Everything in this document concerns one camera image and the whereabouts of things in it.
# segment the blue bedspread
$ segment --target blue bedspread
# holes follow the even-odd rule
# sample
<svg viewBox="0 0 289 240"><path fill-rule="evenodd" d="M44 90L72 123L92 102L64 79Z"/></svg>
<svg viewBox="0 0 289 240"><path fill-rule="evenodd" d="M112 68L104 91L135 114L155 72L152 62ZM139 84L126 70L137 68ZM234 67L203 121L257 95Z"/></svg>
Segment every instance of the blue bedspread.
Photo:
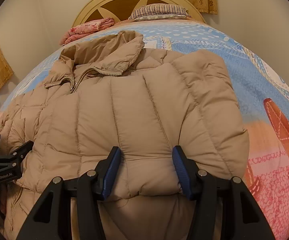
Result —
<svg viewBox="0 0 289 240"><path fill-rule="evenodd" d="M91 34L87 41L120 30L143 33L145 47L187 54L208 49L221 56L238 98L250 152L244 176L276 239L289 235L289 87L257 55L214 28L194 21L159 20L130 23ZM35 88L63 48L57 50L20 82L2 106Z"/></svg>

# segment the wooden headboard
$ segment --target wooden headboard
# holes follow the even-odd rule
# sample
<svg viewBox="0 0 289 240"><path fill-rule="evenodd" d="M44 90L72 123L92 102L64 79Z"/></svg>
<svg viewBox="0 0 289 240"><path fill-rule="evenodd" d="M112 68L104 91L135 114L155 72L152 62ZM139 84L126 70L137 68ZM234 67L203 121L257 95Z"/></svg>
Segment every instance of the wooden headboard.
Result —
<svg viewBox="0 0 289 240"><path fill-rule="evenodd" d="M200 12L187 0L91 0L77 16L73 27L106 17L112 17L116 22L124 21L135 9L152 3L180 5L188 10L193 19L205 22Z"/></svg>

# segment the beige down jacket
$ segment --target beige down jacket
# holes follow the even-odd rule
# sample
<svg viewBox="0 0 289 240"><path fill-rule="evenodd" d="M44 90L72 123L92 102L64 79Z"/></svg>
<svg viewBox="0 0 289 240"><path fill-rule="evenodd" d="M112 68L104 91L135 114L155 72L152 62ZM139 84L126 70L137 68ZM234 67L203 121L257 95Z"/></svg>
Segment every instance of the beige down jacket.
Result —
<svg viewBox="0 0 289 240"><path fill-rule="evenodd" d="M34 141L22 178L8 186L7 238L54 177L81 176L113 146L123 157L99 203L107 240L186 238L195 203L181 195L175 145L215 176L243 176L248 133L222 58L144 49L142 39L122 31L66 47L44 81L4 112L0 154ZM74 200L72 230L78 239Z"/></svg>

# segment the wall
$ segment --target wall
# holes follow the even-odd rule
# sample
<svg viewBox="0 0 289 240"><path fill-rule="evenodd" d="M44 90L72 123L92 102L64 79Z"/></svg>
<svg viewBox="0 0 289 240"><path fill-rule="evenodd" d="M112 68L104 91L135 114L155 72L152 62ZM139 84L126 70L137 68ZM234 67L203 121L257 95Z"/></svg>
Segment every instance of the wall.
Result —
<svg viewBox="0 0 289 240"><path fill-rule="evenodd" d="M252 50L289 86L288 0L218 0L206 22Z"/></svg>
<svg viewBox="0 0 289 240"><path fill-rule="evenodd" d="M5 0L0 7L0 48L14 76L0 90L0 107L16 85L57 50L90 0Z"/></svg>
<svg viewBox="0 0 289 240"><path fill-rule="evenodd" d="M0 106L58 41L90 0L6 0L0 7L0 47L14 76L0 91ZM289 85L289 2L218 0L208 24L262 57Z"/></svg>

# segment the striped pillow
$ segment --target striped pillow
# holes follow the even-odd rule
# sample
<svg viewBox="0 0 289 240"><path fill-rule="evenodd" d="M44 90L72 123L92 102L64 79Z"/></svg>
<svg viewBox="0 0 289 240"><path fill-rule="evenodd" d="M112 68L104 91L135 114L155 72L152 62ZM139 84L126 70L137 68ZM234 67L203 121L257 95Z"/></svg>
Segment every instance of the striped pillow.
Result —
<svg viewBox="0 0 289 240"><path fill-rule="evenodd" d="M141 21L153 21L153 20L186 20L188 16L181 14L158 14L158 15L148 15L142 16L134 19L135 22Z"/></svg>
<svg viewBox="0 0 289 240"><path fill-rule="evenodd" d="M187 10L179 5L153 3L142 6L137 10L134 10L128 19L134 20L142 16L161 15L161 14L181 14L187 17L191 17L190 14L187 13Z"/></svg>

